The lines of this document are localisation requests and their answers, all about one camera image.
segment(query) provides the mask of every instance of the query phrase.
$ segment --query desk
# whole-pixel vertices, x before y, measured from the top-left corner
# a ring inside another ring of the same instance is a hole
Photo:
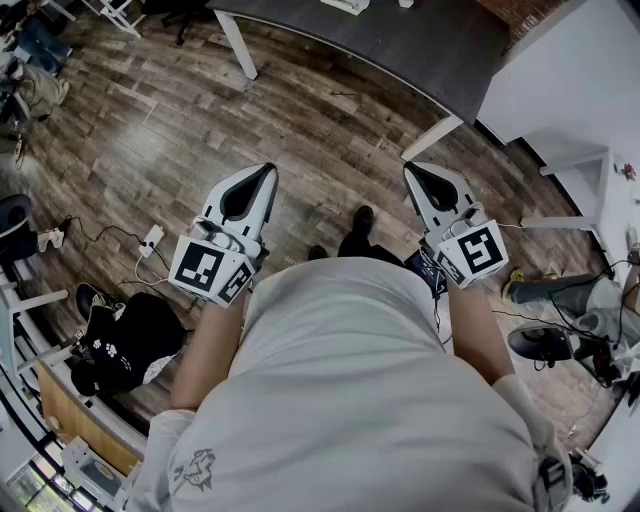
[[[258,73],[234,17],[297,32],[389,73],[441,107],[447,116],[409,146],[411,160],[463,122],[473,124],[498,70],[507,25],[475,0],[420,0],[404,9],[371,0],[359,16],[320,0],[210,0],[245,74]]]
[[[576,165],[589,162],[600,164],[596,190],[592,190],[576,169]],[[582,216],[580,217],[525,217],[520,224],[528,228],[581,229],[591,231],[605,253],[609,265],[627,259],[627,229],[635,227],[640,232],[640,206],[635,204],[635,183],[629,182],[615,171],[615,165],[624,164],[608,149],[578,157],[549,162],[540,169],[543,176],[556,175],[572,197]],[[629,265],[619,263],[614,268],[615,280],[621,286],[629,273]]]
[[[127,476],[142,461],[142,454],[118,439],[91,409],[69,393],[48,365],[39,362],[37,371],[42,413],[49,428],[65,436],[66,442],[81,437],[94,452]],[[49,423],[52,416],[60,422],[59,429]]]

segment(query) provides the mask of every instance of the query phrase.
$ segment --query white cable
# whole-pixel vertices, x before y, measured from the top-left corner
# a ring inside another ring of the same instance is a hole
[[[143,281],[142,279],[140,279],[140,276],[138,276],[138,265],[140,264],[140,260],[142,260],[143,257],[144,257],[144,254],[141,254],[140,257],[138,258],[138,261],[136,261],[135,268],[133,269],[133,273],[136,275],[136,279],[138,281],[140,281],[142,284],[146,284],[147,286],[155,286],[157,284],[164,283],[165,281],[169,280],[169,279],[160,279],[160,281],[156,281],[155,283],[147,283],[146,281]]]

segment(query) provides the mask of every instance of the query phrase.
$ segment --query hardwood floor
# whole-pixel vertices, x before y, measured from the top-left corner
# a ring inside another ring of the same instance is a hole
[[[196,23],[182,48],[174,44],[177,28],[166,30],[157,18],[139,28],[143,38],[134,40],[86,12],[62,34],[75,49],[62,74],[72,84],[69,97],[48,120],[33,123],[24,162],[19,169],[5,162],[0,178],[5,194],[33,199],[34,228],[48,229],[73,215],[91,237],[112,224],[144,237],[157,223],[167,233],[158,249],[169,260],[215,183],[272,161],[280,188],[263,231],[272,251],[263,277],[305,261],[316,243],[335,254],[363,203],[377,216],[374,242],[401,258],[417,248],[423,228],[407,197],[399,155],[441,117],[430,101],[356,59],[254,22],[241,23],[259,70],[254,82],[244,77],[213,21]],[[419,159],[463,173],[498,222],[571,214],[521,148],[498,150],[472,127],[456,129]],[[134,238],[110,230],[92,243],[73,222],[60,251],[32,258],[42,277],[31,284],[34,291],[66,288],[73,295],[82,281],[123,296],[149,291],[130,283],[138,257]],[[531,277],[602,270],[581,232],[504,228],[503,236],[510,268],[522,266]],[[499,311],[515,311],[499,296],[510,268],[486,282]],[[167,273],[155,256],[141,263],[140,272],[146,279]],[[193,328],[200,304],[167,283],[157,290]],[[61,339],[82,325],[73,299],[46,312]],[[497,316],[505,335],[522,322]],[[516,365],[561,440],[589,444],[616,397],[597,391],[575,363],[543,372],[529,361],[516,359]],[[156,381],[118,400],[149,419],[167,407],[176,366],[174,361]]]

